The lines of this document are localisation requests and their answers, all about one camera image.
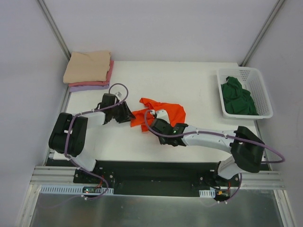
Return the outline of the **orange t-shirt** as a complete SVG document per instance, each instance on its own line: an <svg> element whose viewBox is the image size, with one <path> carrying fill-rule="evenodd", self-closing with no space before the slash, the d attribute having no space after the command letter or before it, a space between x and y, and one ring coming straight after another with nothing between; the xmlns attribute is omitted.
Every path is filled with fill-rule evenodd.
<svg viewBox="0 0 303 227"><path fill-rule="evenodd" d="M132 112L135 119L131 120L130 126L140 126L142 132L148 131L144 120L144 115L147 110L165 110L168 113L169 121L172 126L175 126L177 123L185 122L186 112L183 106L179 104L162 103L148 98L141 98L139 102L145 106L145 109Z"/></svg>

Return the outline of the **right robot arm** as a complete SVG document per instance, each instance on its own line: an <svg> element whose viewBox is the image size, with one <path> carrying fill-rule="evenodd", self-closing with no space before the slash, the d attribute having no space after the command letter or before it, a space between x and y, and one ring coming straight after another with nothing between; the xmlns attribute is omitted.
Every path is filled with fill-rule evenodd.
<svg viewBox="0 0 303 227"><path fill-rule="evenodd" d="M247 127L238 126L231 131L206 131L185 123L177 123L173 127L163 119L155 119L150 131L158 136L162 145L201 146L229 153L231 156L219 161L214 171L213 181L217 186L225 186L242 171L260 171L264 142Z"/></svg>

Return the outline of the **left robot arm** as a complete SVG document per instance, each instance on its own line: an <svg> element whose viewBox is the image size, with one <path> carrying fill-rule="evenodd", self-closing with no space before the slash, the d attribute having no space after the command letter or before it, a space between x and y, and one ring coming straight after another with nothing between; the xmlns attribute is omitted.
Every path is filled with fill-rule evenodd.
<svg viewBox="0 0 303 227"><path fill-rule="evenodd" d="M100 172L95 169L96 159L92 158L85 148L87 130L103 126L112 119L117 123L125 123L134 120L135 116L125 100L120 100L118 95L105 93L97 107L85 114L60 113L48 146L63 154L77 167L85 169L84 179L90 184L95 184L100 179Z"/></svg>

